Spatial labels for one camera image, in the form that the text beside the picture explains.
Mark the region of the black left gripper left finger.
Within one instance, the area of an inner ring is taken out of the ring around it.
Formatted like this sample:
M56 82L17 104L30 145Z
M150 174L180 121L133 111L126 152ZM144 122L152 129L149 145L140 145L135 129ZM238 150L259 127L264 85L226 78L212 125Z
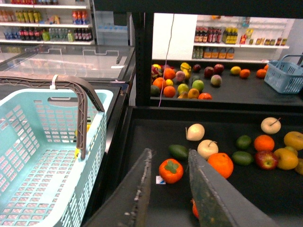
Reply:
M86 227L144 227L152 185L152 150L146 148Z

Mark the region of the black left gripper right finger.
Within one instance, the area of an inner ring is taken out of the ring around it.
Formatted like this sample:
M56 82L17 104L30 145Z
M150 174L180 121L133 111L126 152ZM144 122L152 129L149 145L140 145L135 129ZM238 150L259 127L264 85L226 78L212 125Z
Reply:
M190 188L201 227L277 227L194 149L188 155Z

